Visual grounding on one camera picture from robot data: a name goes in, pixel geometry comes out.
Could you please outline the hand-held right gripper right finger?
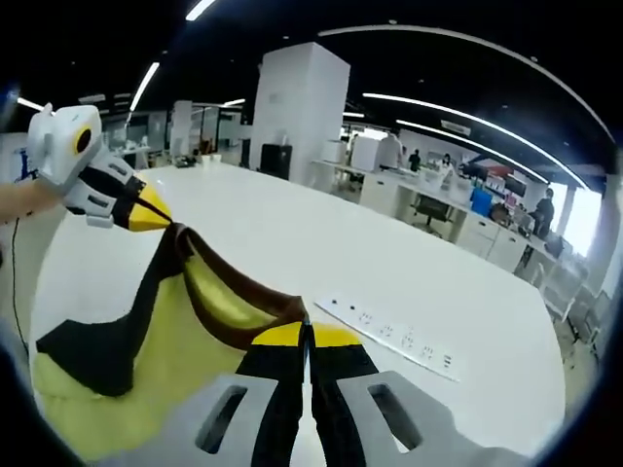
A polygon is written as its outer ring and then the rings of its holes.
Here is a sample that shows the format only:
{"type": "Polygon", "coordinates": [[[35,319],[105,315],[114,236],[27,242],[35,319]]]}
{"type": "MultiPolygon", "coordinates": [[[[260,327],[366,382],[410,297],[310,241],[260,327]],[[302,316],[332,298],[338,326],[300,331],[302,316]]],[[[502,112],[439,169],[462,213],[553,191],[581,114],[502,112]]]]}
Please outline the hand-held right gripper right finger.
{"type": "Polygon", "coordinates": [[[311,324],[312,415],[329,466],[460,466],[452,414],[351,331],[311,324]]]}

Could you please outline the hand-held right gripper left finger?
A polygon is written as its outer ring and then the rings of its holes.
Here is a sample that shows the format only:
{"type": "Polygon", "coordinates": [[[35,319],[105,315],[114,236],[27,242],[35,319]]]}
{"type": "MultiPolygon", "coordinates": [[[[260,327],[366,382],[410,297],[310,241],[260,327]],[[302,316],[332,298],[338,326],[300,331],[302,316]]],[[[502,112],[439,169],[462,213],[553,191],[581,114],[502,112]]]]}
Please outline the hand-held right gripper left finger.
{"type": "Polygon", "coordinates": [[[288,466],[303,411],[307,324],[255,338],[238,369],[202,388],[165,431],[166,466],[288,466]]]}

